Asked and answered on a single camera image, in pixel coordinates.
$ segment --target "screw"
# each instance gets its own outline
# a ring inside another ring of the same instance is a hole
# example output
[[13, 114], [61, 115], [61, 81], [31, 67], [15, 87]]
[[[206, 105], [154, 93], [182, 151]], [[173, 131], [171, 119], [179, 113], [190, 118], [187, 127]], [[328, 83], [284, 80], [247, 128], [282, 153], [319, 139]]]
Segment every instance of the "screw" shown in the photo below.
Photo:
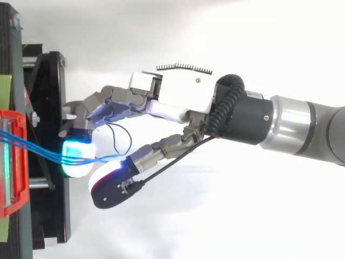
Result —
[[17, 30], [21, 31], [23, 28], [20, 25], [20, 14], [16, 13], [11, 19], [11, 26]]
[[37, 116], [36, 112], [31, 113], [31, 123], [34, 128], [37, 127], [37, 124], [41, 121], [40, 117]]
[[66, 58], [60, 58], [60, 65], [66, 67]]

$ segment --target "robotic finger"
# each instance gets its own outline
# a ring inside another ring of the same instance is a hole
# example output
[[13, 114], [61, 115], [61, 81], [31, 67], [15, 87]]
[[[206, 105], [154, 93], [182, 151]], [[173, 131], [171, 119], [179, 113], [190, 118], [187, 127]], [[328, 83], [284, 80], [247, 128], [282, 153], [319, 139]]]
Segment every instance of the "robotic finger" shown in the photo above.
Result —
[[106, 209], [114, 207], [140, 190], [147, 181], [153, 177], [134, 181], [133, 177], [157, 165], [162, 159], [182, 158], [202, 143], [205, 131], [206, 115], [191, 112], [190, 124], [184, 128], [183, 135], [175, 134], [161, 139], [151, 145], [145, 145], [136, 152], [126, 157], [120, 163], [119, 168], [100, 168], [90, 179], [89, 190], [94, 204], [98, 208]]

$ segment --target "black cable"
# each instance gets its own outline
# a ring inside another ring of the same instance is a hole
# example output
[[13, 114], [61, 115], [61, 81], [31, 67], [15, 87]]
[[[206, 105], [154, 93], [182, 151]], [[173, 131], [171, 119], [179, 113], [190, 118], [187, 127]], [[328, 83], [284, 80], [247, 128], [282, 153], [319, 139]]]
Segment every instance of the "black cable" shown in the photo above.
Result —
[[113, 140], [114, 140], [114, 149], [115, 151], [117, 152], [117, 154], [120, 154], [120, 152], [116, 149], [116, 140], [115, 140], [115, 132], [113, 130], [113, 128], [109, 125], [109, 124], [106, 124], [110, 129], [111, 131], [113, 132]]
[[226, 117], [232, 112], [234, 106], [238, 102], [241, 93], [244, 91], [244, 83], [241, 77], [235, 74], [228, 74], [220, 78], [217, 84], [230, 86], [229, 93], [224, 97], [222, 102], [212, 112], [209, 120], [206, 134], [217, 137], [219, 128]]
[[163, 173], [165, 170], [167, 170], [169, 167], [173, 166], [174, 164], [176, 164], [177, 162], [179, 162], [182, 158], [184, 158], [186, 155], [188, 155], [189, 153], [193, 152], [196, 148], [198, 148], [199, 146], [201, 146], [202, 144], [205, 144], [206, 142], [214, 139], [214, 136], [208, 137], [207, 139], [204, 139], [202, 141], [200, 141], [199, 143], [195, 144], [194, 146], [190, 147], [187, 151], [185, 151], [182, 155], [178, 156], [177, 158], [175, 158], [172, 162], [168, 163], [166, 166], [163, 166], [161, 169], [159, 169], [156, 173], [150, 175], [149, 177], [147, 177], [146, 179], [144, 179], [142, 182], [143, 184], [147, 183], [148, 181], [152, 180], [154, 177], [156, 177], [157, 175]]
[[122, 154], [122, 155], [127, 155], [127, 153], [130, 151], [131, 147], [132, 147], [132, 136], [130, 135], [130, 132], [123, 126], [119, 125], [119, 124], [115, 124], [115, 123], [107, 123], [107, 125], [109, 126], [110, 125], [114, 125], [114, 126], [117, 126], [117, 127], [120, 127], [122, 128], [124, 131], [127, 132], [128, 136], [129, 136], [129, 147], [127, 149], [127, 151], [125, 152], [125, 154]]

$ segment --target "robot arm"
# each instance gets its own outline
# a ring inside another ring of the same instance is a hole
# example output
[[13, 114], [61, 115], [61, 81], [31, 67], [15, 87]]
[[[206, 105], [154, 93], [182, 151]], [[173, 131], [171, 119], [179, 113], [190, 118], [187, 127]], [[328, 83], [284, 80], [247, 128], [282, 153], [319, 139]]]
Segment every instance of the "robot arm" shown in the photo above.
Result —
[[[106, 86], [84, 101], [68, 103], [66, 111], [77, 117], [67, 122], [59, 135], [82, 141], [91, 141], [95, 127], [143, 114], [188, 123], [182, 135], [141, 147], [126, 157], [120, 168], [96, 171], [89, 188], [99, 208], [118, 205], [154, 177], [136, 182], [135, 175], [162, 159], [175, 158], [173, 163], [177, 162], [214, 137], [345, 165], [345, 108], [280, 96], [267, 98], [244, 91], [237, 76], [216, 81], [212, 71], [191, 65], [159, 66], [154, 72], [134, 73], [129, 89]], [[205, 135], [212, 137], [203, 140]]]

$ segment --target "silver metal ring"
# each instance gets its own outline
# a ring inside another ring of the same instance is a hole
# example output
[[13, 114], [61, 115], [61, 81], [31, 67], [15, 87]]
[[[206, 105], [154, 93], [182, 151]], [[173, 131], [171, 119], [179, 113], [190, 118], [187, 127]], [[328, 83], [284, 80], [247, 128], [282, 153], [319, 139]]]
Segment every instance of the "silver metal ring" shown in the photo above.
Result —
[[305, 101], [281, 96], [271, 98], [273, 119], [270, 131], [260, 143], [264, 149], [288, 154], [297, 153], [306, 141], [311, 112]]

